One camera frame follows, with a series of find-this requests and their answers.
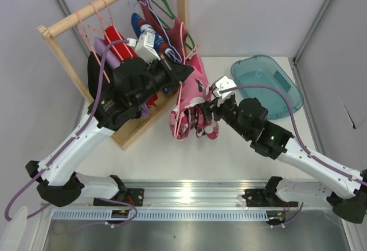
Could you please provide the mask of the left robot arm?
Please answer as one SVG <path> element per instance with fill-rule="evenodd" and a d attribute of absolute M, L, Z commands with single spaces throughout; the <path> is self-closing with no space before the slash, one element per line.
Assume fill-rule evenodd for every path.
<path fill-rule="evenodd" d="M 76 172 L 84 159 L 126 122 L 142 116 L 141 107 L 162 88 L 178 87 L 194 68 L 161 57 L 151 64 L 140 57 L 124 60 L 112 71 L 113 82 L 102 87 L 81 123 L 49 159 L 31 160 L 28 174 L 38 182 L 40 197 L 57 207 L 92 198 L 95 206 L 125 199 L 127 188 L 116 175 L 92 177 Z"/>

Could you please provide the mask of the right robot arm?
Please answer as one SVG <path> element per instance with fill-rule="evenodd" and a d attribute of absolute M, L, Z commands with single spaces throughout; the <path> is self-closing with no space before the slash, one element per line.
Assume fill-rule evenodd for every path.
<path fill-rule="evenodd" d="M 259 197 L 246 191 L 244 198 L 251 204 L 265 202 L 268 207 L 284 203 L 296 206 L 308 203 L 328 206 L 345 221 L 361 224 L 366 216 L 366 171 L 347 168 L 330 158 L 307 148 L 294 134 L 267 119 L 268 111 L 258 99 L 236 103 L 230 97 L 223 103 L 216 100 L 202 105 L 209 121 L 223 120 L 250 147 L 263 157 L 293 166 L 316 182 L 294 182 L 282 177 L 270 177 Z"/>

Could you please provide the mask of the pink camouflage trousers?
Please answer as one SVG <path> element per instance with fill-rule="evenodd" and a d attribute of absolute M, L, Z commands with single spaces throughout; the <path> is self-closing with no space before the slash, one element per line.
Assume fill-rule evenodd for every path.
<path fill-rule="evenodd" d="M 216 121 L 207 122 L 200 108 L 202 103 L 211 100 L 204 63 L 200 55 L 195 54 L 187 65 L 192 66 L 194 72 L 179 89 L 177 102 L 170 113 L 171 133 L 174 139 L 183 140 L 194 130 L 196 137 L 206 136 L 214 140 L 218 137 L 219 125 Z"/>

